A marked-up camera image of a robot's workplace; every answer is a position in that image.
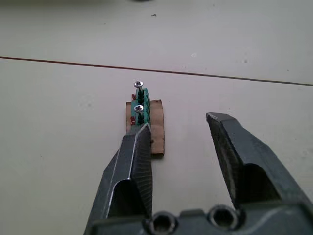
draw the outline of tiled floor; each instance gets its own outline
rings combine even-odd
[[[83,233],[135,80],[164,106],[154,212],[231,205],[209,111],[268,144],[313,200],[311,1],[68,1],[0,7],[0,57],[308,86],[0,59],[1,233]]]

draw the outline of green terminal block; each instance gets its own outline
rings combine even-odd
[[[142,88],[143,82],[137,81],[134,83],[137,88],[135,99],[132,100],[131,118],[135,120],[131,125],[142,125],[148,123],[150,125],[150,99],[147,88]]]

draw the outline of screw head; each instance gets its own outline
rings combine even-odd
[[[141,88],[142,86],[143,86],[143,82],[142,81],[136,81],[134,83],[134,87],[136,87],[136,88]]]
[[[141,114],[141,113],[143,112],[143,106],[142,106],[142,105],[136,105],[136,106],[134,107],[134,111],[135,111],[136,113]]]

